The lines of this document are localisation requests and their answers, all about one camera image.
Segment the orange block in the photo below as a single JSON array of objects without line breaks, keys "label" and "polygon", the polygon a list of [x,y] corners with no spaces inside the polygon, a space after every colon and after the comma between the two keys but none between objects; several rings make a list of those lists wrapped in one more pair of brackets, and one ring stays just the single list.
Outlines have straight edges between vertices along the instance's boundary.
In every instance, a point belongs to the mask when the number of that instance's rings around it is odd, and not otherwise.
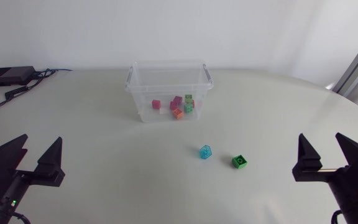
[{"label": "orange block", "polygon": [[172,114],[173,114],[174,117],[179,119],[179,118],[183,117],[184,112],[179,110],[179,109],[175,109],[175,110],[172,111]]}]

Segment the green block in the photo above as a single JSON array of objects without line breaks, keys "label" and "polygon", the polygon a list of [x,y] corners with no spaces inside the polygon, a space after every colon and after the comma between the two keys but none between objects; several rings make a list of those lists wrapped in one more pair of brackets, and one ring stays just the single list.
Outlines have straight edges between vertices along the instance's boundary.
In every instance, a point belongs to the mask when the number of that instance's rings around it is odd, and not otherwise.
[{"label": "green block", "polygon": [[246,159],[243,158],[242,155],[240,156],[236,156],[233,157],[233,159],[231,160],[231,162],[233,163],[233,165],[237,168],[237,169],[241,169],[243,167],[245,167],[247,165],[247,161]]},{"label": "green block", "polygon": [[185,102],[186,103],[193,102],[193,96],[192,95],[185,95]]},{"label": "green block", "polygon": [[190,113],[193,111],[193,105],[191,103],[185,104],[185,112]]}]

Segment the clear plastic bin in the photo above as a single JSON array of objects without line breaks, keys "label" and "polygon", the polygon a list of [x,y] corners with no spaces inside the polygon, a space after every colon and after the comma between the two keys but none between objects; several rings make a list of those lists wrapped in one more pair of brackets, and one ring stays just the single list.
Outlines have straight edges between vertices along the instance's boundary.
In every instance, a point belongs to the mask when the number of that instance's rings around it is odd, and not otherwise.
[{"label": "clear plastic bin", "polygon": [[[207,90],[214,82],[203,61],[144,61],[134,62],[129,69],[125,89],[132,93],[137,110],[143,122],[197,120],[206,99]],[[195,106],[185,113],[185,95],[192,95]],[[181,96],[178,109],[184,115],[176,119],[170,109],[175,96]],[[153,100],[161,102],[160,109],[154,109]]]}]

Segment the lego stud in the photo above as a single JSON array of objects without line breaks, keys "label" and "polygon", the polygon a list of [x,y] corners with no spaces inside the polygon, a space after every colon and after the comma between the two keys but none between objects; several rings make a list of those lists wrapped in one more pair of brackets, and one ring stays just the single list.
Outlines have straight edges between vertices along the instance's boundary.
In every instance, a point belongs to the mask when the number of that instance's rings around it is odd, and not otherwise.
[{"label": "lego stud", "polygon": [[211,155],[212,155],[211,147],[205,145],[200,149],[200,158],[207,159]]},{"label": "lego stud", "polygon": [[153,100],[152,101],[152,106],[153,106],[154,109],[160,109],[161,108],[161,101]]},{"label": "lego stud", "polygon": [[181,96],[175,96],[173,99],[173,102],[175,102],[177,105],[181,104],[182,97]]},{"label": "lego stud", "polygon": [[171,101],[171,103],[169,104],[169,108],[171,110],[177,109],[178,108],[178,103],[175,101]]},{"label": "lego stud", "polygon": [[234,167],[236,167],[237,169],[241,169],[241,168],[245,167],[248,163],[242,155],[233,157],[231,162],[233,163]]},{"label": "lego stud", "polygon": [[193,101],[193,96],[192,95],[185,95],[185,102],[186,103],[191,103]]},{"label": "lego stud", "polygon": [[193,105],[191,104],[191,103],[187,103],[186,105],[185,105],[185,112],[186,113],[190,113],[190,112],[192,112],[193,111]]},{"label": "lego stud", "polygon": [[179,119],[179,118],[183,117],[184,112],[179,109],[175,109],[172,111],[172,114],[174,117],[176,117],[176,119]]}]

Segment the teal block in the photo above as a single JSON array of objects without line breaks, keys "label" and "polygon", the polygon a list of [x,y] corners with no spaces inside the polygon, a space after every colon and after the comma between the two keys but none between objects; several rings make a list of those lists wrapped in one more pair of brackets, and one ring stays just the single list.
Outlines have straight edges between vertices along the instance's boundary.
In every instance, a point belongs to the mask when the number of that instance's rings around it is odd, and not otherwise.
[{"label": "teal block", "polygon": [[193,105],[191,103],[187,103],[185,105],[185,113],[190,113],[193,111]]}]

